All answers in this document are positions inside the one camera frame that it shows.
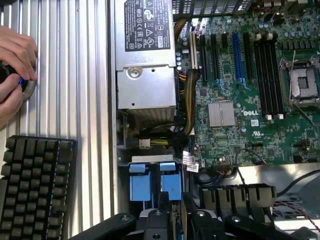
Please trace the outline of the person's left hand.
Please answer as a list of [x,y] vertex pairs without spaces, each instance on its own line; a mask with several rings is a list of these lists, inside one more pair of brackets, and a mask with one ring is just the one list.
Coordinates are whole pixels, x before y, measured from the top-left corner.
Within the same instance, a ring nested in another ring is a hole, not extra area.
[[20,76],[13,73],[0,84],[0,129],[17,114],[22,103],[23,93]]

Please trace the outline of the person's right hand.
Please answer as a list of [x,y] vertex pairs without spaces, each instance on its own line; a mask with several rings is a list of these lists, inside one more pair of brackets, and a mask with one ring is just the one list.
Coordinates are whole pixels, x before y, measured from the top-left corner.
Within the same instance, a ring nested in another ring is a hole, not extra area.
[[0,27],[0,60],[10,65],[24,79],[36,81],[38,47],[33,37]]

